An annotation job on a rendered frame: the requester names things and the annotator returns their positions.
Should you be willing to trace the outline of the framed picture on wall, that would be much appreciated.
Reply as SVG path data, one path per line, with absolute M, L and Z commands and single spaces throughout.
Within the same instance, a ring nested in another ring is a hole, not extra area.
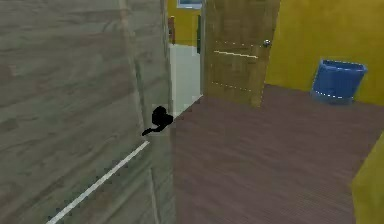
M 200 9 L 203 0 L 177 0 L 177 7 L 181 9 Z

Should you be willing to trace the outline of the blue bin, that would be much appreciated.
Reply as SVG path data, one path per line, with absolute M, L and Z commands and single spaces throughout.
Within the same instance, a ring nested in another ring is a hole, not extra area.
M 364 64 L 321 59 L 310 94 L 314 99 L 327 104 L 352 104 L 367 71 Z

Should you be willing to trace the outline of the brown wooden room door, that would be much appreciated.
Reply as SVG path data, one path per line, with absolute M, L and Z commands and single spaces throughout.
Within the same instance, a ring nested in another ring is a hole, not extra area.
M 258 107 L 281 0 L 206 0 L 204 94 Z

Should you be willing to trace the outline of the grey wooden room door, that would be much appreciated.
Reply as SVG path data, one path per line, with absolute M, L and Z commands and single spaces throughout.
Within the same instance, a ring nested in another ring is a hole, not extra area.
M 0 0 L 0 224 L 176 224 L 166 0 Z

